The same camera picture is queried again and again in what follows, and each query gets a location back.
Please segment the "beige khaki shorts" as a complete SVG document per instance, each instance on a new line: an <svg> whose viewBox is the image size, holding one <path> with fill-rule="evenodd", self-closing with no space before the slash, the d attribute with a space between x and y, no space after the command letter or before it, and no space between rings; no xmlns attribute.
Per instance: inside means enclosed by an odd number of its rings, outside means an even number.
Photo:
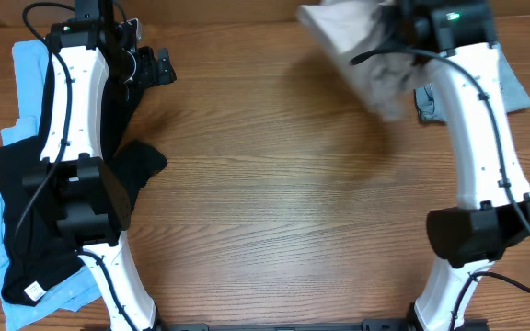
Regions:
<svg viewBox="0 0 530 331"><path fill-rule="evenodd" d="M401 98L428 82L426 70L404 53L351 60L368 51L391 49L398 23L396 3L377 0L322 1L301 5L297 19L324 49L347 86L367 110L385 121L401 117Z"/></svg>

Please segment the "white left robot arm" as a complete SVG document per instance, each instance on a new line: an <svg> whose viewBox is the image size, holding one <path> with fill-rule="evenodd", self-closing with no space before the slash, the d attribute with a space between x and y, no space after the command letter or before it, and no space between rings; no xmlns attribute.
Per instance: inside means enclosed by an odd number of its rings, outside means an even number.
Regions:
<svg viewBox="0 0 530 331"><path fill-rule="evenodd" d="M52 25L42 43L54 71L52 112L37 167L22 179L29 202L69 254L83 261L108 309L112 330L165 330L135 266L127 230L132 204L110 170L103 115L111 101L129 101L176 81L167 50L138 45L136 18L116 21L114 1L77 1L74 17Z"/></svg>

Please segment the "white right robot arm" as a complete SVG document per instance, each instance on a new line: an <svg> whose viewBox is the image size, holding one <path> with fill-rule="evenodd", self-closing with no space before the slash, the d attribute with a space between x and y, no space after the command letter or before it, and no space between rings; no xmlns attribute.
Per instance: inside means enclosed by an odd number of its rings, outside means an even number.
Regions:
<svg viewBox="0 0 530 331"><path fill-rule="evenodd" d="M500 87L500 54L486 1L398 1L395 51L424 64L455 152L457 203L431 211L436 255L411 330L485 330L464 311L483 274L530 237L530 184L514 149Z"/></svg>

